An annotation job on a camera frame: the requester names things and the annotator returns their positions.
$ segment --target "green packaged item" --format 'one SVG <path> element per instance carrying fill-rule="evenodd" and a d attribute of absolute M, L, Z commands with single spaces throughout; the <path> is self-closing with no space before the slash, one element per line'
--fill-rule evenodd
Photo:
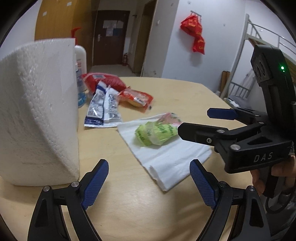
<path fill-rule="evenodd" d="M 176 115 L 168 113 L 165 116 L 171 118 Z M 167 123 L 167 121 L 164 121 L 163 119 L 161 120 L 162 122 L 160 122 L 160 120 L 156 122 L 147 122 L 145 125 L 140 125 L 136 129 L 135 135 L 142 146 L 150 146 L 152 144 L 162 145 L 178 134 L 178 126 L 181 124 L 181 121 L 178 123 Z"/>

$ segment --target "blue gripper pad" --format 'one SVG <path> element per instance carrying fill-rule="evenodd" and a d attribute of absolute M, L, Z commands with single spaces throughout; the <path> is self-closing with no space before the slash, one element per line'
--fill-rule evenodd
<path fill-rule="evenodd" d="M 238 114 L 234 109 L 210 108 L 207 111 L 207 116 L 212 119 L 222 120 L 235 120 L 238 118 Z"/>
<path fill-rule="evenodd" d="M 211 184 L 208 182 L 207 178 L 205 177 L 205 175 L 208 174 L 207 171 L 204 169 L 202 164 L 200 164 L 200 166 L 201 167 L 197 165 L 196 160 L 193 160 L 190 163 L 190 174 L 196 187 L 198 188 L 200 195 L 203 198 L 204 203 L 214 210 L 218 201 L 216 198 L 216 193 Z"/>
<path fill-rule="evenodd" d="M 108 173 L 109 164 L 107 161 L 104 161 L 84 191 L 84 198 L 81 205 L 85 210 L 94 204 Z"/>

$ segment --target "red pump cap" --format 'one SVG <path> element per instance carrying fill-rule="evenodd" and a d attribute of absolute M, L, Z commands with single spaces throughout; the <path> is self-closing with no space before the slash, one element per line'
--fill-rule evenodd
<path fill-rule="evenodd" d="M 77 30 L 81 29 L 81 27 L 71 29 L 71 38 L 75 38 L 75 45 L 77 45 L 77 39 L 75 37 L 75 33 Z"/>

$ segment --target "white paper towel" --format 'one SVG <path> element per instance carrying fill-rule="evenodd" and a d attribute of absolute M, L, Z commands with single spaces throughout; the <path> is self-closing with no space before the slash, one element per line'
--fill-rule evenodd
<path fill-rule="evenodd" d="M 15 185 L 79 177 L 74 39 L 19 47 L 0 60 L 0 176 Z"/>
<path fill-rule="evenodd" d="M 169 191 L 189 175 L 192 160 L 198 159 L 204 163 L 212 154 L 212 150 L 207 145 L 184 141 L 179 136 L 172 137 L 162 146 L 141 146 L 135 136 L 135 130 L 139 125 L 157 121 L 163 115 L 121 123 L 117 128 L 134 156 L 156 180 L 161 190 Z"/>

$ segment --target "doorway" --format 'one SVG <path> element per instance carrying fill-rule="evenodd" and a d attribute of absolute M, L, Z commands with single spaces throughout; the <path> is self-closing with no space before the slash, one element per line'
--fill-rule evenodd
<path fill-rule="evenodd" d="M 142 72 L 156 3 L 157 0 L 150 1 L 145 5 L 143 10 L 135 52 L 135 60 L 133 64 L 133 70 L 136 74 L 141 74 Z"/>
<path fill-rule="evenodd" d="M 122 64 L 129 15 L 130 11 L 98 11 L 93 65 Z"/>

